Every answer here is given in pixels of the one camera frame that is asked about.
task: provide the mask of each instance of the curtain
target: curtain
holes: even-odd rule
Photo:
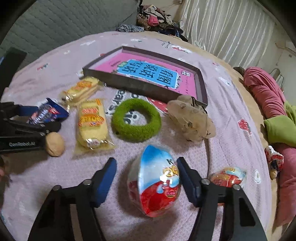
[[[180,27],[193,45],[232,67],[256,66],[275,22],[254,0],[185,0]]]

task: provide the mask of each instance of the oreo package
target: oreo package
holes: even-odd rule
[[[46,102],[41,104],[38,111],[34,112],[29,119],[29,123],[36,125],[40,123],[48,123],[51,121],[63,121],[68,118],[69,113],[50,98],[46,98]]]

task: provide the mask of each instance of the green ring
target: green ring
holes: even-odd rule
[[[124,116],[130,110],[139,111],[150,118],[150,122],[142,126],[126,124]],[[130,141],[142,142],[155,136],[161,128],[161,118],[157,109],[142,99],[128,99],[123,101],[115,110],[112,116],[112,125],[119,135]]]

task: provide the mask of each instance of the green fabric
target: green fabric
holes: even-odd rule
[[[296,106],[290,105],[288,101],[284,104],[285,111],[287,113],[287,116],[294,122],[296,125]]]
[[[264,125],[270,144],[280,142],[296,147],[296,125],[289,117],[279,115],[264,120]]]
[[[130,110],[137,110],[149,118],[149,123],[143,126],[126,124],[123,120],[125,114]],[[161,118],[157,109],[142,99],[128,99],[123,101],[115,110],[112,116],[112,127],[118,131],[123,138],[142,142],[155,136],[161,128]]]

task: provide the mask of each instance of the yellow snack package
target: yellow snack package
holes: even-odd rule
[[[88,150],[109,150],[115,146],[109,136],[102,99],[82,102],[78,107],[77,154]]]
[[[91,97],[101,87],[100,81],[94,77],[85,77],[75,86],[61,93],[61,99],[68,109],[77,107],[80,103]]]

